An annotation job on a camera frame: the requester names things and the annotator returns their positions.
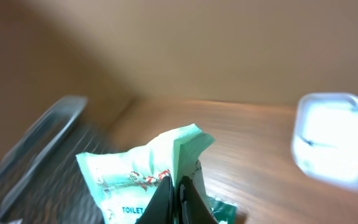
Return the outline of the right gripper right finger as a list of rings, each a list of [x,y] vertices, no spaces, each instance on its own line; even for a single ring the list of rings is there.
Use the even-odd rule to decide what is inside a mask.
[[[188,176],[181,179],[179,187],[179,224],[217,224]]]

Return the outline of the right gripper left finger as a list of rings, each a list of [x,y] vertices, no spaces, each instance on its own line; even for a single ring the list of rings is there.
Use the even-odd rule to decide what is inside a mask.
[[[136,224],[172,224],[173,198],[174,187],[172,179],[165,176]]]

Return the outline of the pale green wipes packet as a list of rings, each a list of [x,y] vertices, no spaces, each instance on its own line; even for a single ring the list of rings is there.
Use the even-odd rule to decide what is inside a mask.
[[[234,223],[236,206],[208,196],[204,186],[198,158],[213,142],[210,134],[191,124],[127,152],[82,152],[76,160],[105,223],[136,223],[165,176],[171,177],[174,187],[172,223],[178,223],[179,185],[184,176],[191,179],[217,223]]]

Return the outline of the white barcode scanner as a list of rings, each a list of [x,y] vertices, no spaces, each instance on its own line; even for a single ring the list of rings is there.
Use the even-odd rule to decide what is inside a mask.
[[[358,192],[358,96],[340,92],[303,96],[291,153],[308,177]]]

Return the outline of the grey plastic mesh basket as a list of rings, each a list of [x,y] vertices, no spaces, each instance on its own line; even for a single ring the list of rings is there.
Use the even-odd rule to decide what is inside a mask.
[[[84,96],[52,105],[0,161],[0,223],[102,223],[76,161],[113,148],[83,116]]]

